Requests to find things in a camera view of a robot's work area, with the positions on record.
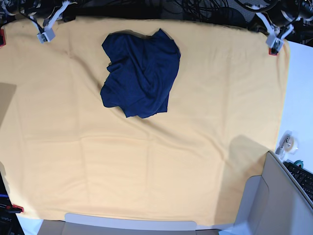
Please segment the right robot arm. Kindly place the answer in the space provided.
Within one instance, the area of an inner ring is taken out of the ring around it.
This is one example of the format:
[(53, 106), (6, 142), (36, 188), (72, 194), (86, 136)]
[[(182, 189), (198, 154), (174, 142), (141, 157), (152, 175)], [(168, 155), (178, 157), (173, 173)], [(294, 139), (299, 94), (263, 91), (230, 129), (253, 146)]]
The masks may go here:
[(17, 14), (49, 18), (66, 0), (1, 0), (0, 23), (10, 22)]

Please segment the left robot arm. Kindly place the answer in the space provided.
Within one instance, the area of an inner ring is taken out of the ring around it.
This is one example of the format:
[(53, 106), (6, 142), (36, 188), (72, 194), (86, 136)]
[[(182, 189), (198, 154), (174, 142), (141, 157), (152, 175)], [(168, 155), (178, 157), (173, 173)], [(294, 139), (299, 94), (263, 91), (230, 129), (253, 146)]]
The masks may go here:
[(311, 0), (268, 0), (267, 7), (253, 5), (256, 16), (262, 21), (268, 33), (278, 33), (279, 29), (289, 28), (296, 21), (313, 20)]

